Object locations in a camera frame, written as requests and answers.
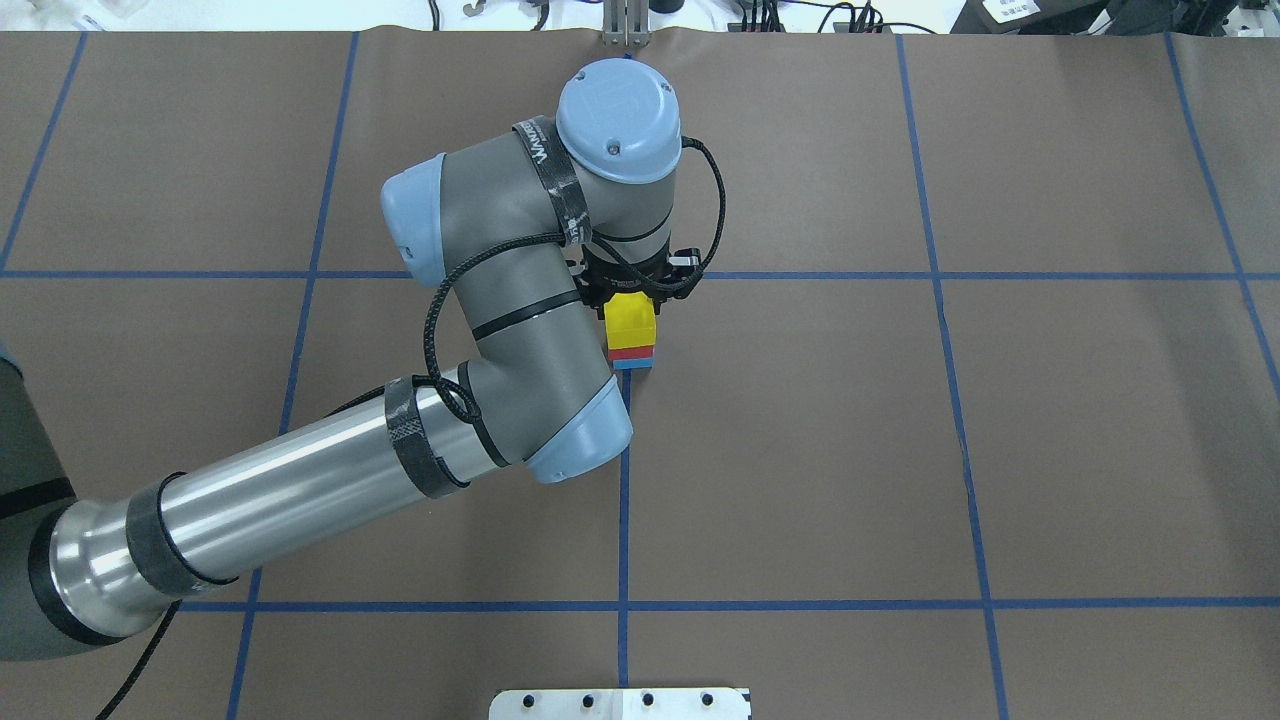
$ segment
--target white mounting plate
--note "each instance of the white mounting plate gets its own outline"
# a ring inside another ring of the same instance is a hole
[[[751,691],[735,688],[503,691],[489,705],[489,720],[750,720],[750,698]]]

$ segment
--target blue tape line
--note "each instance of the blue tape line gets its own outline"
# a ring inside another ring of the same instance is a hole
[[[708,270],[709,281],[927,281],[933,275],[908,270]]]
[[[631,413],[631,370],[622,370],[622,404]],[[622,451],[618,470],[618,687],[631,684],[627,641],[631,603],[631,446]]]
[[[1034,273],[1034,272],[989,272],[989,270],[951,270],[938,272],[943,281],[1234,281],[1233,273]]]
[[[993,600],[996,610],[1124,610],[1129,607],[1280,607],[1280,597],[1066,597]]]
[[[1222,241],[1226,242],[1226,254],[1231,256],[1231,266],[1235,268],[1235,277],[1240,282],[1240,295],[1244,296],[1244,306],[1249,311],[1249,322],[1253,323],[1253,334],[1258,338],[1262,348],[1262,360],[1267,365],[1267,375],[1271,377],[1271,389],[1280,400],[1280,372],[1276,370],[1275,357],[1271,356],[1271,343],[1267,341],[1266,329],[1258,318],[1258,309],[1253,304],[1253,293],[1249,292],[1249,282],[1244,274],[1244,265],[1240,263],[1240,254],[1235,247],[1235,238],[1231,236],[1231,225],[1226,222],[1226,211],[1222,209],[1222,199],[1217,195],[1217,183],[1213,182],[1213,173],[1208,169],[1208,158],[1204,156],[1204,147],[1199,141],[1199,132],[1196,131],[1196,119],[1192,117],[1192,106],[1187,100],[1187,87],[1183,85],[1183,72],[1178,67],[1178,53],[1174,50],[1174,36],[1165,33],[1165,50],[1169,53],[1169,67],[1174,72],[1174,85],[1178,87],[1178,101],[1183,106],[1183,119],[1187,120],[1187,133],[1192,140],[1192,149],[1196,150],[1196,160],[1199,163],[1201,174],[1204,176],[1204,187],[1208,188],[1208,197],[1213,202],[1213,214],[1217,215],[1217,227],[1222,231]]]
[[[247,602],[182,603],[183,612],[243,612]],[[465,612],[617,612],[612,600],[547,601],[259,601],[256,612],[465,614]],[[948,610],[1125,610],[1280,607],[1280,596],[1199,597],[1030,597],[940,600],[631,600],[627,612],[938,612]]]
[[[410,279],[404,270],[0,270],[0,278],[31,279]]]
[[[850,612],[982,610],[980,600],[636,600],[634,612]]]
[[[293,340],[293,357],[289,361],[289,379],[284,387],[284,406],[280,410],[279,434],[289,432],[293,416],[293,397],[298,386],[298,366],[302,363],[302,350],[307,338],[307,322],[311,314],[311,300],[315,296],[316,275],[320,265],[320,250],[324,245],[325,220],[329,215],[329,197],[333,193],[333,176],[338,169],[338,150],[342,146],[342,128],[347,117],[347,100],[351,96],[351,77],[356,68],[356,51],[360,47],[360,32],[351,33],[347,49],[347,69],[342,78],[342,95],[338,99],[338,118],[334,120],[333,141],[329,145],[329,167],[325,169],[324,191],[320,196],[320,211],[316,217],[315,240],[311,243],[311,263],[307,270],[307,286],[302,293],[302,307],[298,311],[298,332]],[[236,675],[232,679],[230,697],[227,702],[227,720],[234,720],[239,710],[241,688],[244,684],[244,665],[248,660],[250,642],[253,637],[253,616],[257,612],[257,588],[262,582],[262,569],[253,570],[250,596],[244,607],[244,624],[241,630],[241,647],[236,660]]]
[[[902,77],[902,105],[906,110],[906,129],[911,138],[911,160],[915,164],[915,191],[920,200],[920,219],[924,224],[924,245],[933,273],[933,304],[938,314],[938,332],[942,336],[942,357],[947,368],[947,388],[951,392],[951,415],[956,438],[960,441],[960,459],[964,468],[964,487],[969,505],[969,532],[973,537],[973,556],[978,566],[978,589],[982,592],[983,620],[987,626],[987,652],[991,657],[991,676],[996,692],[996,710],[1001,720],[1009,720],[1009,700],[1005,693],[1005,671],[1000,660],[1000,638],[996,633],[996,614],[991,609],[991,582],[987,577],[987,555],[982,542],[982,520],[978,514],[978,493],[973,483],[973,464],[969,457],[969,438],[964,427],[964,407],[960,404],[960,384],[956,380],[955,356],[951,351],[951,329],[947,325],[946,297],[938,266],[938,251],[933,237],[933,219],[929,213],[929,195],[924,182],[924,160],[920,155],[920,137],[915,124],[915,104],[911,101],[911,78],[906,69],[906,47],[902,36],[895,36],[897,65]]]
[[[244,687],[244,667],[248,665],[248,644],[253,637],[253,605],[257,602],[257,591],[261,585],[262,569],[259,568],[250,577],[248,598],[242,603],[244,620],[241,624],[239,650],[236,651],[236,673],[232,675],[232,689],[227,698],[227,720],[234,720],[236,714],[239,712],[239,696],[241,689]]]
[[[306,279],[306,270],[4,270],[0,278],[14,279],[105,279],[105,281],[182,281],[182,279]]]
[[[412,279],[406,270],[0,270],[14,279]],[[1107,273],[1030,270],[942,270],[929,272],[814,272],[753,270],[708,272],[713,281],[1166,281],[1235,282],[1236,273]],[[1244,273],[1245,279],[1274,282],[1280,273]]]
[[[22,217],[27,213],[27,202],[31,200],[31,191],[36,187],[36,178],[40,177],[40,168],[45,164],[45,152],[49,151],[49,142],[54,138],[54,128],[58,127],[58,118],[63,114],[63,105],[67,104],[67,95],[72,91],[72,81],[76,79],[76,69],[79,68],[81,58],[84,56],[84,45],[88,42],[88,33],[81,32],[76,41],[76,53],[72,54],[72,63],[67,68],[67,77],[63,78],[63,87],[58,91],[58,101],[54,102],[54,111],[49,115],[49,124],[45,126],[45,135],[40,138],[40,147],[36,149],[36,159],[31,161],[31,172],[27,173],[27,184],[22,186],[22,196],[18,197],[18,208],[13,213],[13,222],[9,223],[9,234],[4,238],[4,249],[0,249],[0,270],[9,264],[9,255],[13,252],[13,243],[18,240],[18,228],[22,227]]]

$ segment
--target light blue joint cap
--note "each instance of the light blue joint cap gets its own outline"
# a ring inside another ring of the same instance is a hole
[[[435,287],[444,279],[440,237],[440,172],[444,154],[383,183],[383,217],[413,279]]]
[[[558,483],[589,473],[626,450],[631,416],[618,379],[609,378],[573,419],[525,461],[540,483]]]
[[[556,129],[575,160],[614,182],[657,182],[680,161],[676,91],[640,60],[582,68],[561,92]]]

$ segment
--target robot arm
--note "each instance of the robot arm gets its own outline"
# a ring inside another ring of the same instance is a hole
[[[599,309],[614,292],[643,290],[635,269],[687,277],[687,264],[669,261],[680,152],[671,86],[639,61],[611,59],[566,85],[554,123],[520,123],[387,182],[392,237],[428,286],[512,238],[562,233],[584,245],[576,275],[561,247],[541,243],[457,281],[479,356],[442,377],[474,400],[474,418],[451,409],[447,391],[406,377],[265,445],[100,503],[76,500],[17,365],[0,361],[0,660],[118,642],[174,600],[497,468],[525,462],[552,483],[622,452],[631,423],[577,302]]]

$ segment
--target black cable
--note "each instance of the black cable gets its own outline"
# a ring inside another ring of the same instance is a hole
[[[640,283],[640,287],[663,293],[667,292],[678,293],[685,290],[690,290],[698,281],[703,279],[703,273],[707,272],[707,266],[712,264],[712,259],[716,258],[716,251],[719,249],[721,236],[724,234],[724,205],[726,205],[724,177],[721,176],[719,165],[716,164],[716,158],[712,155],[712,151],[708,150],[707,146],[703,145],[700,140],[695,140],[692,137],[682,137],[681,147],[691,147],[703,154],[703,158],[707,159],[707,164],[712,169],[712,174],[716,176],[716,191],[719,193],[719,217],[716,219],[716,237],[712,238],[712,246],[707,251],[707,256],[703,258],[703,260],[698,264],[696,268],[694,268],[694,272],[680,282],[675,283],[658,282],[641,273],[630,260],[623,258],[622,254],[614,250],[614,247],[608,242],[593,241],[593,243],[596,247],[604,250],[604,254],[608,255],[614,264],[620,265],[623,270],[626,270],[627,274],[631,275],[631,279]]]
[[[1096,31],[1093,31],[1093,32],[1087,32],[1087,33],[1084,33],[1084,35],[1087,35],[1087,36],[1091,36],[1091,37],[1092,37],[1092,36],[1094,36],[1094,35],[1106,35],[1107,29],[1110,29],[1110,28],[1111,28],[1111,26],[1114,26],[1114,24],[1115,24],[1115,22],[1116,22],[1116,19],[1115,19],[1115,18],[1111,18],[1111,19],[1110,19],[1110,20],[1107,20],[1107,22],[1106,22],[1106,23],[1105,23],[1105,24],[1103,24],[1102,27],[1100,27],[1098,29],[1096,29]]]
[[[379,386],[379,387],[375,387],[374,389],[365,391],[365,392],[362,392],[360,395],[360,397],[355,397],[355,398],[348,400],[347,402],[343,402],[342,405],[339,405],[333,413],[329,413],[328,415],[325,415],[325,418],[332,418],[332,416],[337,415],[338,413],[343,413],[346,410],[351,410],[352,407],[355,407],[357,405],[364,405],[365,402],[369,402],[370,400],[372,400],[375,397],[381,397],[384,389],[387,389],[387,388]]]
[[[111,714],[115,712],[115,708],[124,701],[124,696],[129,694],[129,691],[133,689],[133,684],[138,682],[138,676],[142,675],[142,670],[147,666],[147,661],[151,660],[151,655],[156,651],[156,647],[160,646],[160,639],[164,638],[164,632],[169,629],[169,623],[173,623],[173,616],[177,615],[179,605],[182,605],[182,601],[175,600],[173,605],[169,606],[169,610],[164,611],[164,618],[160,619],[160,626],[157,626],[155,634],[151,635],[151,642],[147,643],[146,650],[142,651],[142,656],[138,657],[138,661],[133,665],[133,670],[129,671],[129,676],[124,679],[124,684],[120,685],[120,689],[115,691],[115,697],[113,697],[106,706],[102,707],[102,711],[97,714],[95,720],[106,720],[110,717]]]
[[[1210,3],[1210,0],[1204,0],[1204,5],[1201,6],[1201,14],[1198,18],[1196,18],[1196,24],[1193,24],[1190,28],[1190,35],[1199,35],[1199,26],[1204,23],[1204,15],[1208,14],[1210,5],[1212,5],[1212,3]]]
[[[534,32],[543,29],[543,27],[547,26],[547,18],[549,18],[550,14],[552,14],[552,0],[547,0],[545,3],[538,6],[538,23],[530,29]]]
[[[878,29],[881,29],[883,27],[914,27],[915,29],[923,29],[924,32],[927,32],[929,35],[938,35],[937,32],[934,32],[934,31],[932,31],[932,29],[929,29],[929,28],[927,28],[924,26],[918,26],[915,23],[876,23],[876,24],[868,27],[867,29],[864,29],[863,32],[876,32],[876,31],[878,31]]]
[[[849,32],[863,32],[863,28],[872,22],[872,4],[868,3],[863,5],[863,9],[858,13],[858,19],[850,19]]]
[[[831,14],[841,8],[849,9],[849,23],[852,24],[854,13],[858,12],[858,8],[854,8],[852,3],[836,3],[835,5],[827,5],[827,14],[823,15],[822,22],[818,23],[818,32],[822,32],[822,28],[827,27],[827,20],[831,19]]]
[[[488,250],[476,252],[471,258],[467,258],[458,266],[449,270],[449,274],[444,275],[440,284],[435,288],[435,297],[431,299],[431,306],[426,311],[426,320],[422,323],[422,357],[426,360],[426,379],[430,382],[431,387],[440,396],[440,401],[444,406],[453,413],[453,416],[463,423],[471,425],[480,419],[480,406],[476,405],[476,398],[466,388],[458,383],[445,378],[440,374],[440,363],[435,355],[435,325],[440,320],[440,310],[444,309],[444,300],[449,296],[449,290],[454,283],[458,282],[462,275],[467,274],[480,263],[508,252],[511,250],[518,250],[521,247],[532,247],[535,245],[549,245],[559,243],[564,241],[563,233],[544,233],[544,234],[531,234],[526,237],[520,237],[516,240],[509,240],[500,245],[494,245]],[[458,404],[458,397],[462,398],[462,404]]]

